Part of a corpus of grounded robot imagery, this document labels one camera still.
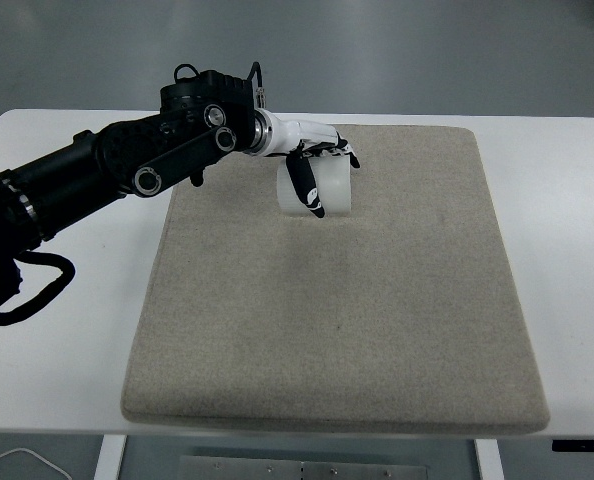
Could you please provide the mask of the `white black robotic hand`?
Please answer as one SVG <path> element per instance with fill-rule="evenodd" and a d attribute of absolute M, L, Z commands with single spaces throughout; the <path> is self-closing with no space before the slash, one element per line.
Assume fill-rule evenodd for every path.
<path fill-rule="evenodd" d="M 335 127 L 328 124 L 307 120 L 281 120 L 271 112 L 259 109 L 256 111 L 256 136 L 259 140 L 250 153 L 284 159 L 298 199 L 317 218 L 327 215 L 308 159 L 326 155 L 348 155 L 351 170 L 360 167 L 350 143 Z"/>

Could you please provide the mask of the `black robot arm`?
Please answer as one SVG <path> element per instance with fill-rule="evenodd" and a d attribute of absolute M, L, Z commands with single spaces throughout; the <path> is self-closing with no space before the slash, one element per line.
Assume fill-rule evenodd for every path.
<path fill-rule="evenodd" d="M 158 114 L 76 134 L 70 145 L 0 173 L 0 326 L 28 319 L 73 280 L 73 263 L 41 243 L 112 202 L 155 196 L 253 146 L 264 103 L 253 63 L 246 78 L 215 70 L 176 76 Z"/>

